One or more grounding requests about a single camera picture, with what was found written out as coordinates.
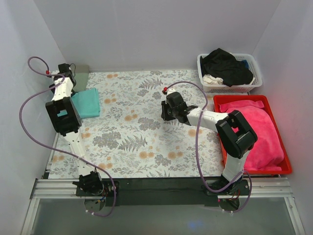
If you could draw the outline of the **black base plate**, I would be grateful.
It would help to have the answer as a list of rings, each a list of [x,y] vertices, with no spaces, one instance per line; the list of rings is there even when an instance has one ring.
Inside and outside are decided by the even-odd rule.
[[[97,180],[83,185],[73,182],[76,196],[98,198],[107,206],[168,206],[168,205],[205,205],[218,206],[218,196],[247,196],[249,186],[247,180],[231,184],[222,190],[226,181],[219,177],[187,178],[130,178],[117,179],[113,183],[109,179]]]

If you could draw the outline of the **black garment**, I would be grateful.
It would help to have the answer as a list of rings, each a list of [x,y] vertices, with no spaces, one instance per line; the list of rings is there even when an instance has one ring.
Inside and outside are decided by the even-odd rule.
[[[200,57],[201,74],[210,74],[222,78],[224,85],[248,85],[252,82],[253,73],[229,52],[218,48],[205,57]]]

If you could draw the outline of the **white plastic basket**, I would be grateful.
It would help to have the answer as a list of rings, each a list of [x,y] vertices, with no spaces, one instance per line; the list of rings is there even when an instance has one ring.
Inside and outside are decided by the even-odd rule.
[[[247,93],[262,85],[254,57],[221,49],[197,57],[200,82],[205,92]]]

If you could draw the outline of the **aluminium rail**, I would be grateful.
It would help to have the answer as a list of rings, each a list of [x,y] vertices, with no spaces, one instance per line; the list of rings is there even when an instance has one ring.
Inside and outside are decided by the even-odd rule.
[[[73,179],[39,179],[35,182],[32,199],[69,199],[86,198],[94,196],[79,196],[77,186],[73,185]],[[202,181],[199,178],[125,178],[118,179],[119,194],[130,192],[132,189],[147,192],[165,192],[175,189],[201,189]],[[292,189],[287,178],[253,178],[251,197],[292,197]]]

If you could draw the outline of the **folded green cloth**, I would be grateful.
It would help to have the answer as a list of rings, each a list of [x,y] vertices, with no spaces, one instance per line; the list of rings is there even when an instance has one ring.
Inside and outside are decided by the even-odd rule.
[[[89,79],[89,66],[88,65],[76,65],[75,68],[75,80],[76,85],[73,88],[75,92],[84,91],[87,87]]]

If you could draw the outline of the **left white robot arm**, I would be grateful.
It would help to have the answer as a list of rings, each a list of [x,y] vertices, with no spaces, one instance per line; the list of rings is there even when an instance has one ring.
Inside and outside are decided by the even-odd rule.
[[[46,110],[57,133],[64,137],[71,153],[76,155],[78,175],[85,177],[94,174],[96,168],[87,164],[90,157],[87,155],[81,133],[82,120],[71,99],[74,94],[76,80],[69,64],[58,65],[58,70],[51,76],[53,85],[53,98],[45,104]]]

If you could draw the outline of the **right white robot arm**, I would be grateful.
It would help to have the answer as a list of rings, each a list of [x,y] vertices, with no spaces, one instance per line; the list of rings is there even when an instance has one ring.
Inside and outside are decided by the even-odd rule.
[[[227,152],[227,159],[221,177],[210,186],[211,191],[234,194],[239,189],[244,165],[250,150],[257,142],[257,135],[243,114],[238,111],[216,113],[198,106],[188,106],[181,94],[174,89],[165,89],[166,99],[161,102],[164,121],[178,120],[180,123],[200,127],[218,133]]]

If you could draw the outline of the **teal t shirt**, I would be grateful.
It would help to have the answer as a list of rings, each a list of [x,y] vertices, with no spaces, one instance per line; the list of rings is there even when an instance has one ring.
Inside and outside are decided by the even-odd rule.
[[[96,88],[78,92],[71,100],[81,119],[100,116],[99,93]]]

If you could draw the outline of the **floral table mat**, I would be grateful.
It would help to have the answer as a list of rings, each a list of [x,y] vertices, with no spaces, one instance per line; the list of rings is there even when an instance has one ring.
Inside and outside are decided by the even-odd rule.
[[[213,97],[198,89],[195,70],[90,73],[99,92],[100,116],[83,120],[82,138],[91,161],[114,178],[219,176],[224,168],[217,134],[164,122],[162,89],[180,92],[188,105],[213,110]]]

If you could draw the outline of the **blue garment in basket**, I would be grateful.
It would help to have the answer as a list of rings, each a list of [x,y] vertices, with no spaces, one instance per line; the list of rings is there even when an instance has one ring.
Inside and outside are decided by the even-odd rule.
[[[242,60],[242,61],[241,61],[241,64],[242,64],[246,69],[249,69],[249,64],[248,64],[248,61],[247,61],[247,60]]]

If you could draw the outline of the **pink towel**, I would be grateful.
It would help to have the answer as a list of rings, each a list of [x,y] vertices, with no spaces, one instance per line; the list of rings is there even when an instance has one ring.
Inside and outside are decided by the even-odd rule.
[[[246,159],[245,170],[281,171],[279,165],[284,160],[284,152],[263,102],[238,100],[218,107],[222,113],[240,111],[257,135],[258,140]]]

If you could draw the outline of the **white garment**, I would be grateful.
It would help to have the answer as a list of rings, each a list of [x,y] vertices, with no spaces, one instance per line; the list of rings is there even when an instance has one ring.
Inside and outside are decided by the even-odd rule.
[[[210,74],[206,74],[202,77],[204,83],[208,84],[208,85],[223,85],[224,81],[222,78],[219,77],[213,77]]]

